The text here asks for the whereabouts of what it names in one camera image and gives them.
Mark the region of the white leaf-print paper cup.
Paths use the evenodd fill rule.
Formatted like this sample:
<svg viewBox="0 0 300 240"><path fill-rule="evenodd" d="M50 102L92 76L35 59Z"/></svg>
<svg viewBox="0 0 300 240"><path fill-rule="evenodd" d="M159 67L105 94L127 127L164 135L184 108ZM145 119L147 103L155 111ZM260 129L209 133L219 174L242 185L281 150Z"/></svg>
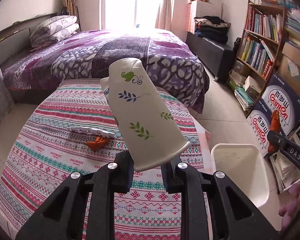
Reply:
<svg viewBox="0 0 300 240"><path fill-rule="evenodd" d="M136 172L168 163L191 146L140 59L117 60L108 70L100 84Z"/></svg>

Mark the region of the white plastic trash bin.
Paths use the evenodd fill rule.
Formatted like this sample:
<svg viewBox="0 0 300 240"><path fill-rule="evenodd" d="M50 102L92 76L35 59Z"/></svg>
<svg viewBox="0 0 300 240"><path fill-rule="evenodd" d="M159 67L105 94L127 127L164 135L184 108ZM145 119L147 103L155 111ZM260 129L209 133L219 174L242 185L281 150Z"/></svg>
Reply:
<svg viewBox="0 0 300 240"><path fill-rule="evenodd" d="M255 204L262 207L270 195L264 159L253 144L219 143L211 150L212 166L224 172Z"/></svg>

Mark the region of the lower Ganten water carton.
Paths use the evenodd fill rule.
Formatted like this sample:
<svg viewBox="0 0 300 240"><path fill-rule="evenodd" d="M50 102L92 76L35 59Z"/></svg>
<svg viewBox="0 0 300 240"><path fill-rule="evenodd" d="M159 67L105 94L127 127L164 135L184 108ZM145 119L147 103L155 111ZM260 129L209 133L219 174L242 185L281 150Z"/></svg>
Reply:
<svg viewBox="0 0 300 240"><path fill-rule="evenodd" d="M272 113L273 111L267 106L264 100L259 99L247 117L247 123L256 138L257 146L263 157L268 155L269 141L267 135L270 130Z"/></svg>

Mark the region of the ganten water carton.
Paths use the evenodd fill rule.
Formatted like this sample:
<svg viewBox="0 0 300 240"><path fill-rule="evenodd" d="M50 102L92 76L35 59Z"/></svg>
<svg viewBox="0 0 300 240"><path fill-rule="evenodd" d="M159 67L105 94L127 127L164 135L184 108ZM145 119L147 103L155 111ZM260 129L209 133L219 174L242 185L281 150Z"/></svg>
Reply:
<svg viewBox="0 0 300 240"><path fill-rule="evenodd" d="M272 113L273 111L267 106L264 100L259 99L247 117L247 123L256 138L257 146L263 157L268 155L269 141L267 135L270 130Z"/></svg>
<svg viewBox="0 0 300 240"><path fill-rule="evenodd" d="M300 124L300 97L278 74L273 74L261 96L268 108L278 111L281 132L288 136Z"/></svg>

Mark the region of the upper Ganten water carton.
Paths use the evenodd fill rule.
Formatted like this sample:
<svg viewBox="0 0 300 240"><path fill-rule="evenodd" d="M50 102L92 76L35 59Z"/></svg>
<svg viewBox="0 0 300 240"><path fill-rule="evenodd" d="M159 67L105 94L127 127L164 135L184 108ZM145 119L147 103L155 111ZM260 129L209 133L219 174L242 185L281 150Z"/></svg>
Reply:
<svg viewBox="0 0 300 240"><path fill-rule="evenodd" d="M300 124L300 97L278 74L273 74L261 96L268 108L278 111L281 132L288 136Z"/></svg>

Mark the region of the patterned striped tablecloth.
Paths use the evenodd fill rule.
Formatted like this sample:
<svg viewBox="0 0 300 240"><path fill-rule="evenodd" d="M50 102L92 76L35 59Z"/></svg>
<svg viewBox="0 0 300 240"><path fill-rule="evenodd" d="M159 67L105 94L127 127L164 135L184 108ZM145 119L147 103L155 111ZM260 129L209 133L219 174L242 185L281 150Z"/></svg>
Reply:
<svg viewBox="0 0 300 240"><path fill-rule="evenodd" d="M104 148L84 126L115 133ZM72 173L89 174L126 150L97 79L68 80L31 114L7 155L0 178L0 227L10 239ZM159 167L134 174L130 191L114 196L116 239L179 239L181 195L165 192Z"/></svg>

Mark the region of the brown cardboard box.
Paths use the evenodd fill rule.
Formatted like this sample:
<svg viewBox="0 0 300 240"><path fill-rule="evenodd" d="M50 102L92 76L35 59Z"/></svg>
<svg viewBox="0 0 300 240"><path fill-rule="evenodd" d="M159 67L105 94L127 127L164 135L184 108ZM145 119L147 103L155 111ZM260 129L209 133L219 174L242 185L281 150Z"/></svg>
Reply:
<svg viewBox="0 0 300 240"><path fill-rule="evenodd" d="M286 42L282 56L278 73L300 97L300 50Z"/></svg>

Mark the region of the purple patterned bed quilt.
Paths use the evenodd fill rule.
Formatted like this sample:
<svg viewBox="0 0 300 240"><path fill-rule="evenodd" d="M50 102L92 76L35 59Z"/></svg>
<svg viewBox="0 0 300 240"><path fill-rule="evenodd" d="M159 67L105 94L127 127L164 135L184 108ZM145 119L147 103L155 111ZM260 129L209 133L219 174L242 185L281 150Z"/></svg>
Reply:
<svg viewBox="0 0 300 240"><path fill-rule="evenodd" d="M107 77L109 66L127 57L141 60L155 86L202 113L209 76L187 44L162 29L83 31L9 64L3 81L10 90L54 90L68 79Z"/></svg>

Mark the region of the dark storage bench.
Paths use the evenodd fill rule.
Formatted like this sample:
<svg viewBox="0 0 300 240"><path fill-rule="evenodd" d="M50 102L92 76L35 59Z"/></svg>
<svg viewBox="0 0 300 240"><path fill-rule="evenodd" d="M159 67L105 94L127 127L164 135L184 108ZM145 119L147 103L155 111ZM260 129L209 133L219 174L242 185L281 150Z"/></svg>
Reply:
<svg viewBox="0 0 300 240"><path fill-rule="evenodd" d="M227 81L235 61L235 52L231 47L209 38L197 37L191 32L187 33L186 44L214 75L216 82Z"/></svg>

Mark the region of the wooden bookshelf with books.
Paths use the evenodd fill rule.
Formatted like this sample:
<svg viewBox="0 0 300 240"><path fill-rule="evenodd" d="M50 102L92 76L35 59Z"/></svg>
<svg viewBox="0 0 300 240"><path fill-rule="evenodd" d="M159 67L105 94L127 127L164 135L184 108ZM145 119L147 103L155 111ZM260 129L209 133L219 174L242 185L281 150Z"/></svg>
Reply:
<svg viewBox="0 0 300 240"><path fill-rule="evenodd" d="M247 69L247 77L260 87L251 97L256 103L270 77L278 69L285 38L285 0L248 0L235 65Z"/></svg>

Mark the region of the folded clothes pile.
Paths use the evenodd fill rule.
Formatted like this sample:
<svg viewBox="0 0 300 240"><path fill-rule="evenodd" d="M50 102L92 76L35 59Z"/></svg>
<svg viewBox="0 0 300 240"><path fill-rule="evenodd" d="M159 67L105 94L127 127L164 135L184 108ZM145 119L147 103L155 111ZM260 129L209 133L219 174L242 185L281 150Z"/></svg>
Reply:
<svg viewBox="0 0 300 240"><path fill-rule="evenodd" d="M225 22L218 16L204 16L194 18L194 34L200 38L209 38L213 41L226 44L231 23Z"/></svg>

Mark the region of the folded pillows stack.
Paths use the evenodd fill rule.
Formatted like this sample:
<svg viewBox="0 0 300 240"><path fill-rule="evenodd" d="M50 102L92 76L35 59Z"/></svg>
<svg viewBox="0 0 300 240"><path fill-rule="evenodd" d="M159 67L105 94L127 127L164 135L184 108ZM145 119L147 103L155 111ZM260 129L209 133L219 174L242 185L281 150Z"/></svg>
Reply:
<svg viewBox="0 0 300 240"><path fill-rule="evenodd" d="M77 16L55 16L37 25L30 35L30 45L33 49L47 47L69 38L78 29Z"/></svg>

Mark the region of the window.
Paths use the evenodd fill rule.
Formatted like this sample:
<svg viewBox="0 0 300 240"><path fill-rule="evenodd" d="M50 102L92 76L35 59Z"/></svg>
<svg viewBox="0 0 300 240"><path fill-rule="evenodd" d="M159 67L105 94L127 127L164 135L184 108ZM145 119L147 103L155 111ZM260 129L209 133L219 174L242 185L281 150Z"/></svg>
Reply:
<svg viewBox="0 0 300 240"><path fill-rule="evenodd" d="M100 0L101 29L172 28L173 0Z"/></svg>

